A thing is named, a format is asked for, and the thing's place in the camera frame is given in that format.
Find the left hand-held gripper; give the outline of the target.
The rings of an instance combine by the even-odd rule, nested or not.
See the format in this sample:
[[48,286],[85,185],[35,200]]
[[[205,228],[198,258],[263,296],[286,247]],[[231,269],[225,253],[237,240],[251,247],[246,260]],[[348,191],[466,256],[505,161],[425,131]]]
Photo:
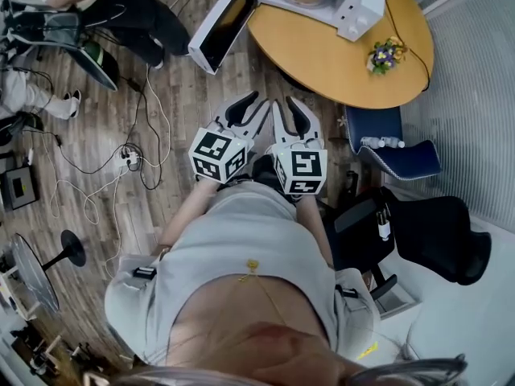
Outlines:
[[226,100],[198,130],[188,152],[195,175],[227,183],[246,166],[270,111],[270,101],[258,98],[258,91],[250,91]]

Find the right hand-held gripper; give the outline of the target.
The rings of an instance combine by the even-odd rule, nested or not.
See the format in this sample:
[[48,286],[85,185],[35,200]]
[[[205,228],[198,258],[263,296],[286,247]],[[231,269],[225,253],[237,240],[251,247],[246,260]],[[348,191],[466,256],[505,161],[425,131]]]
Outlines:
[[327,150],[321,138],[318,117],[300,100],[286,98],[297,136],[305,142],[287,144],[290,139],[282,106],[272,103],[274,169],[285,195],[318,195],[327,180]]

